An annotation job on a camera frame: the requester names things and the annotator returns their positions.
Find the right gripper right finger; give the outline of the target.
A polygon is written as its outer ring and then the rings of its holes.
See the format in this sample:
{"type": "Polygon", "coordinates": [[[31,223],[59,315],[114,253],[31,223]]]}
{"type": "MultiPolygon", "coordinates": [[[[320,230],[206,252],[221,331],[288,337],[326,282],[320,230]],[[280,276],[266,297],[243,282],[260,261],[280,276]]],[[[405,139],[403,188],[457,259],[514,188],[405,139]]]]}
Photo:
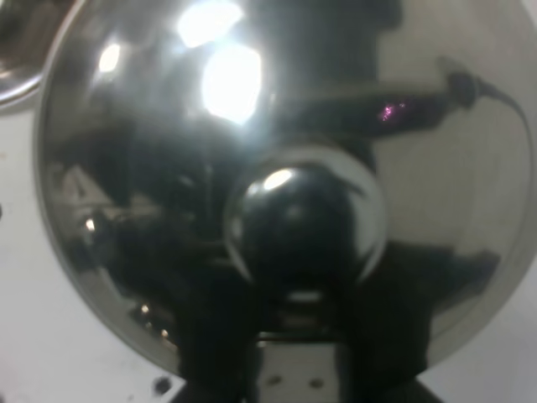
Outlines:
{"type": "Polygon", "coordinates": [[[331,288],[348,348],[345,402],[440,402],[418,381],[428,369],[436,293],[422,285],[331,288]]]}

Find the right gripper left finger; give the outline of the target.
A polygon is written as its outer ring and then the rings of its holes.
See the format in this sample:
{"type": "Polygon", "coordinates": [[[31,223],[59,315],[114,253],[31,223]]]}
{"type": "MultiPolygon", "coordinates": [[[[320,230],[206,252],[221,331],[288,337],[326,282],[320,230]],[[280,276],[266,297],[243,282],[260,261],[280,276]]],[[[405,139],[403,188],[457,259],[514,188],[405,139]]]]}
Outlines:
{"type": "Polygon", "coordinates": [[[240,402],[247,351],[258,332],[258,304],[242,287],[203,290],[175,310],[178,374],[185,384],[172,402],[240,402]]]}

